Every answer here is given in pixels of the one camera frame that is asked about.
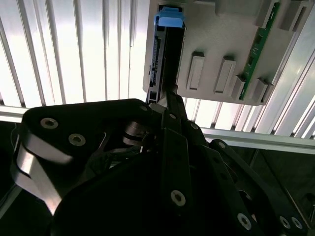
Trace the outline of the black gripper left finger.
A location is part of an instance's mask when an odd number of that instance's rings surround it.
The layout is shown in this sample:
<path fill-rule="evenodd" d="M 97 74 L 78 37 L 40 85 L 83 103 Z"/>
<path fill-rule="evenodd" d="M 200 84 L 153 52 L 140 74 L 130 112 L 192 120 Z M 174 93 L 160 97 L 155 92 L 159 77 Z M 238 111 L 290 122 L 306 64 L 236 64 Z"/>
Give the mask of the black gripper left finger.
<path fill-rule="evenodd" d="M 76 187 L 142 152 L 145 127 L 136 118 L 182 118 L 181 96 L 166 104 L 138 99 L 38 107 L 22 118 L 16 151 L 18 184 L 38 196 L 55 215 Z"/>

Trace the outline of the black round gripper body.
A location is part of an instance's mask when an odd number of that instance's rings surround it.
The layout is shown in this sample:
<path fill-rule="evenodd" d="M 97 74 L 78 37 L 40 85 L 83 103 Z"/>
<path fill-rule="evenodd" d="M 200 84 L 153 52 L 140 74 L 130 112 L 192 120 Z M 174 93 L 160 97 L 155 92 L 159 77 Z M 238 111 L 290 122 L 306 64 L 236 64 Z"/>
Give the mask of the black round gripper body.
<path fill-rule="evenodd" d="M 201 129 L 173 116 L 136 118 L 145 149 L 62 200 L 53 236 L 235 236 L 238 193 Z"/>

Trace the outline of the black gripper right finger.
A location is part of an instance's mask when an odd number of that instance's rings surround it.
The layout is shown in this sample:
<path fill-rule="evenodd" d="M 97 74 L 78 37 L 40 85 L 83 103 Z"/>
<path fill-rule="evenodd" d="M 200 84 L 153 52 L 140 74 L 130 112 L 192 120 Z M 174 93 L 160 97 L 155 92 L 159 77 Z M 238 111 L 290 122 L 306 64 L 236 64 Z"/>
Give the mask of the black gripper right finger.
<path fill-rule="evenodd" d="M 224 141 L 208 142 L 182 110 L 192 190 L 204 232 L 215 236 L 305 236 L 308 227 Z"/>

